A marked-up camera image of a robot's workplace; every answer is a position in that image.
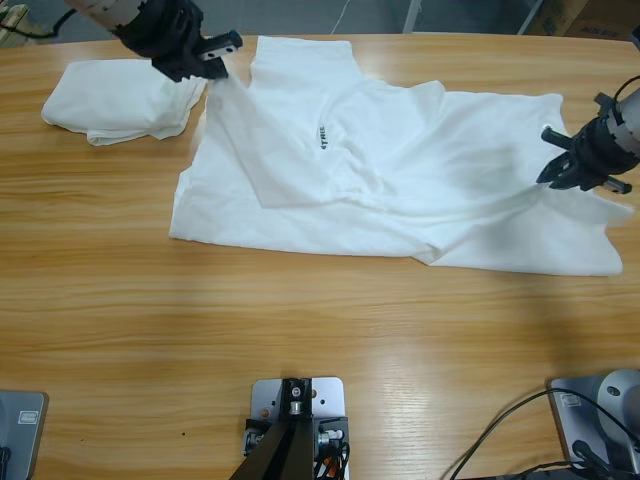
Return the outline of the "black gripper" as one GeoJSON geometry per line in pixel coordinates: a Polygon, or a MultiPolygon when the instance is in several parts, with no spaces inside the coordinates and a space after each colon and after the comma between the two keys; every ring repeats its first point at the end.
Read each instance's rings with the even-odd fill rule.
{"type": "Polygon", "coordinates": [[[550,161],[536,179],[551,189],[579,187],[588,191],[604,187],[616,194],[628,194],[629,184],[616,178],[629,169],[629,153],[624,151],[610,133],[608,120],[591,120],[573,137],[546,126],[541,139],[570,153],[563,153],[550,161]]]}
{"type": "Polygon", "coordinates": [[[235,30],[206,38],[202,20],[192,1],[143,1],[136,18],[118,27],[118,38],[176,83],[191,77],[226,79],[223,57],[241,48],[243,39],[235,30]]]}

